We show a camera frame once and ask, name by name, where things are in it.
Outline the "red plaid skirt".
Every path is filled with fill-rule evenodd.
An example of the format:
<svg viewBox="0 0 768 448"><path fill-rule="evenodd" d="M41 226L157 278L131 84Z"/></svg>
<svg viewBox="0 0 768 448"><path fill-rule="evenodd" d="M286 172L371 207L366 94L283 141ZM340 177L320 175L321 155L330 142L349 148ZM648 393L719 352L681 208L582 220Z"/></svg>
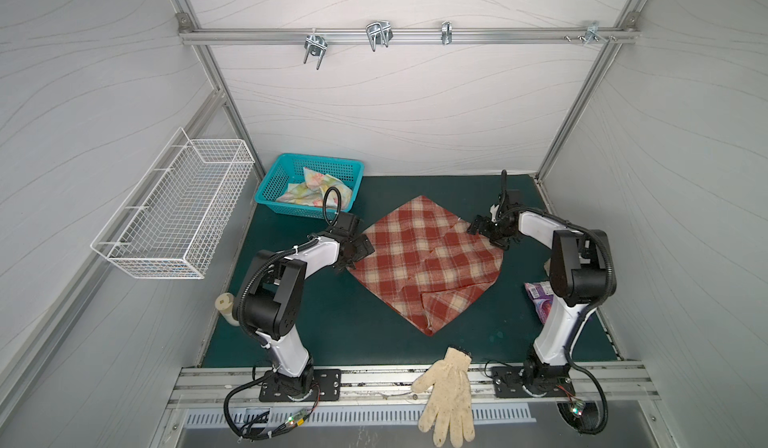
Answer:
<svg viewBox="0 0 768 448"><path fill-rule="evenodd" d="M495 282L504 251L467 233L469 223L425 196L364 231L375 252L349 269L370 293L432 336Z"/></svg>

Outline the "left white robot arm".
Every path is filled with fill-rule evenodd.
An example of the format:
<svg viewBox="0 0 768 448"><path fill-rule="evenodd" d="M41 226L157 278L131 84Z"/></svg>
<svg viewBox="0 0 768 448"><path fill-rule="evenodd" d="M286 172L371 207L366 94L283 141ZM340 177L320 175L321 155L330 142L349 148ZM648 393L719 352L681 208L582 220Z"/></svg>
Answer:
<svg viewBox="0 0 768 448"><path fill-rule="evenodd" d="M258 252L234 300L233 318L241 331L259 342L274 371L289 380L307 378L311 371L311 355L296 328L305 281L325 268L354 268L374 253L359 231L360 219L344 212L342 201L341 191L329 188L321 205L323 231L282 251Z"/></svg>

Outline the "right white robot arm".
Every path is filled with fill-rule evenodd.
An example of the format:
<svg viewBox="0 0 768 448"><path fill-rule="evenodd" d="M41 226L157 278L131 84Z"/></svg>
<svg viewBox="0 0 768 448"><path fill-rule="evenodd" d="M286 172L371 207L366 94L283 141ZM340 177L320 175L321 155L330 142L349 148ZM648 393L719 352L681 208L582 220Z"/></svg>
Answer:
<svg viewBox="0 0 768 448"><path fill-rule="evenodd" d="M584 325L617 288L608 234L528 207L500 175L498 202L488 216L477 216L468 232L482 235L507 250L525 236L550 250L549 282L554 301L539 336L534 359L547 367L571 366L572 351Z"/></svg>

